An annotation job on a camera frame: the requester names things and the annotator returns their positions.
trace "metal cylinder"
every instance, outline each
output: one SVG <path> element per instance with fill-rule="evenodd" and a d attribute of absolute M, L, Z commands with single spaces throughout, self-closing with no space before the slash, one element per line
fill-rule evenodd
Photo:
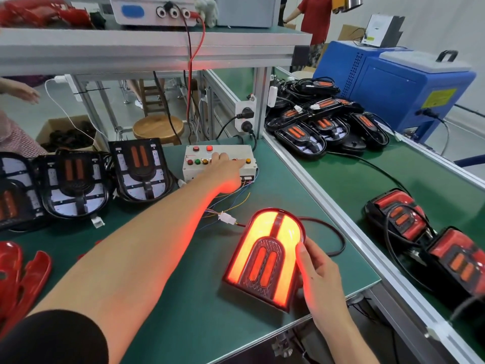
<path fill-rule="evenodd" d="M 360 5 L 363 4 L 363 0 L 345 0 L 345 7 L 342 12 L 348 12 L 355 8 L 358 8 Z"/>

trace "shoe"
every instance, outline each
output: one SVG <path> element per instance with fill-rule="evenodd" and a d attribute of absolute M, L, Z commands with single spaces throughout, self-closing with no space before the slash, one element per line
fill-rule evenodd
<path fill-rule="evenodd" d="M 143 104 L 138 99 L 135 100 L 135 106 L 140 108 L 140 109 L 143 109 Z"/>

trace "wall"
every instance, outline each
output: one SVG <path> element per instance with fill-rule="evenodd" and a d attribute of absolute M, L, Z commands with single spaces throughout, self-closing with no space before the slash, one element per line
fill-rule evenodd
<path fill-rule="evenodd" d="M 288 0 L 287 17 L 301 0 Z M 477 78 L 459 100 L 459 104 L 485 113 L 485 0 L 364 0 L 364 4 L 345 14 L 332 15 L 328 41 L 338 38 L 343 24 L 366 27 L 372 14 L 405 16 L 400 45 L 439 54 L 446 49 L 460 52 L 459 59 L 470 63 Z M 296 19 L 301 27 L 300 15 Z M 448 117 L 457 124 L 485 137 L 485 119 L 461 109 Z"/>

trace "black sleeve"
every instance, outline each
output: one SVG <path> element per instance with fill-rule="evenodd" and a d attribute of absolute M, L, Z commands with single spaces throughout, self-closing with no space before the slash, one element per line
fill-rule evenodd
<path fill-rule="evenodd" d="M 108 343 L 82 314 L 39 312 L 22 319 L 0 341 L 0 363 L 108 364 Z"/>

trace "person in red shirt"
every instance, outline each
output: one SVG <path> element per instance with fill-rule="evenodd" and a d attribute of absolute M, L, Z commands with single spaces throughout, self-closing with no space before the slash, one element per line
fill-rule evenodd
<path fill-rule="evenodd" d="M 284 22 L 288 23 L 300 14 L 304 15 L 301 31 L 313 35 L 306 65 L 317 67 L 330 28 L 332 0 L 303 0 Z"/>

